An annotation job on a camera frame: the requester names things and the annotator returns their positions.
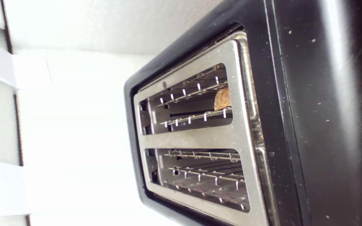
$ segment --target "metal wire rack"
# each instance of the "metal wire rack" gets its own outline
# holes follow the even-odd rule
[[[232,163],[240,161],[240,155],[238,153],[217,153],[217,152],[196,152],[196,151],[182,151],[182,150],[169,150],[168,153],[164,154],[170,157],[193,157],[195,159],[207,158],[210,160],[227,159]]]
[[[179,102],[181,100],[187,100],[187,99],[190,99],[190,98],[192,98],[194,96],[202,95],[202,94],[205,94],[205,93],[208,93],[208,92],[211,92],[211,91],[217,91],[218,89],[226,87],[227,85],[228,85],[227,81],[224,81],[223,83],[220,83],[218,78],[216,77],[216,84],[213,85],[213,86],[201,88],[200,83],[197,83],[197,89],[198,90],[195,91],[195,92],[187,94],[187,91],[185,89],[182,89],[182,92],[183,92],[182,96],[175,98],[174,94],[171,93],[170,94],[171,100],[167,100],[167,101],[164,101],[163,98],[160,97],[161,104],[157,105],[157,107],[164,106],[164,105],[167,105],[167,104],[170,104],[170,103],[177,103],[177,102]]]
[[[241,163],[230,163],[229,161],[216,161],[211,163],[202,163],[193,166],[174,166],[168,167],[173,171],[173,175],[184,173],[184,178],[188,178],[188,174],[197,175],[198,181],[201,182],[203,176],[214,178],[214,184],[218,185],[219,179],[235,181],[236,190],[239,184],[245,182]]]
[[[227,118],[227,116],[230,116],[230,114],[232,112],[233,112],[233,110],[231,107],[225,107],[222,110],[207,111],[203,114],[188,116],[185,118],[177,118],[175,120],[168,120],[168,121],[164,121],[160,124],[164,125],[165,127],[174,125],[174,124],[175,124],[175,126],[178,126],[178,124],[181,122],[188,122],[188,124],[191,124],[192,120],[204,119],[204,121],[207,121],[207,118],[212,117],[212,116],[223,115],[223,118]]]

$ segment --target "toaster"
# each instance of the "toaster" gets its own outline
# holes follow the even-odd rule
[[[125,84],[139,196],[183,225],[362,225],[362,1],[226,0]]]

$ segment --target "toaster slot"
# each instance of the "toaster slot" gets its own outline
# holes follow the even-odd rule
[[[242,212],[249,212],[240,155],[234,149],[147,149],[151,181]]]
[[[224,126],[233,120],[226,67],[219,63],[140,102],[143,133],[157,134]],[[227,90],[223,96],[218,91]],[[215,106],[215,99],[227,103]]]

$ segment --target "black toaster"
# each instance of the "black toaster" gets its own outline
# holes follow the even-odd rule
[[[226,0],[125,84],[139,196],[183,225],[362,225],[362,1]]]

